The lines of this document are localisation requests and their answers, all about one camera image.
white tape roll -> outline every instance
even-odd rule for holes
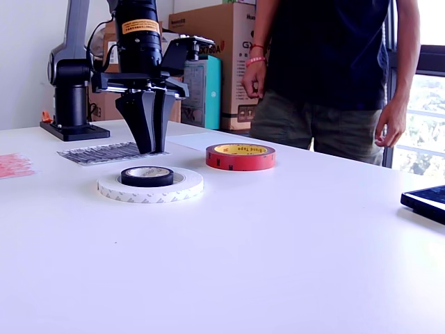
[[[168,168],[175,172],[175,183],[172,186],[159,188],[125,186],[120,182],[119,173],[113,173],[97,181],[97,190],[112,200],[143,204],[177,202],[203,192],[204,179],[200,174],[183,168]]]

white wall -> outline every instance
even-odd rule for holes
[[[220,5],[223,0],[175,0],[175,13],[197,8]]]
[[[0,130],[37,126],[42,111],[53,114],[48,83],[49,52],[63,41],[68,0],[2,1],[0,10]],[[168,24],[173,0],[158,0]],[[87,37],[110,17],[106,0],[90,0]]]

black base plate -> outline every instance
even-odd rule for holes
[[[40,122],[40,127],[47,130],[62,141],[88,141],[90,139],[110,138],[110,131],[88,125],[85,127],[73,127],[70,129],[59,129],[51,123]]]

double-sided tape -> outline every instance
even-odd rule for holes
[[[204,190],[204,179],[191,170],[169,167],[174,173],[174,184],[157,188],[139,188],[122,184],[119,173],[111,173],[97,181],[97,190],[112,200],[128,203],[166,203],[193,198]]]
[[[207,165],[222,170],[254,171],[275,166],[275,150],[253,144],[221,144],[207,148]]]
[[[121,173],[121,183],[125,186],[140,188],[156,188],[171,186],[174,182],[175,172],[164,167],[135,167]]]

olive pants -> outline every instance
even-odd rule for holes
[[[258,104],[250,135],[253,138],[382,165],[383,149],[375,144],[377,111],[340,111],[297,103],[268,90]]]

